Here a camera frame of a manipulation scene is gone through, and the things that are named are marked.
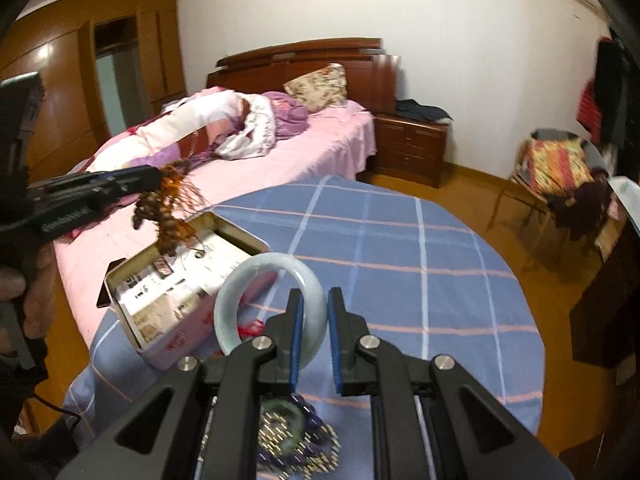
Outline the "person's left hand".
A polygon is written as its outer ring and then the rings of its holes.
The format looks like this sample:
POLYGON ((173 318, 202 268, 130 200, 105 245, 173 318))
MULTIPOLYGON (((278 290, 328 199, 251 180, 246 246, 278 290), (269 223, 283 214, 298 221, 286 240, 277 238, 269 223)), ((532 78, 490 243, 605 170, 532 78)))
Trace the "person's left hand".
POLYGON ((24 299, 24 321, 22 327, 28 339, 41 339, 47 335, 54 319, 54 289, 58 276, 52 244, 40 249, 37 275, 28 284, 17 270, 1 269, 1 300, 24 299))

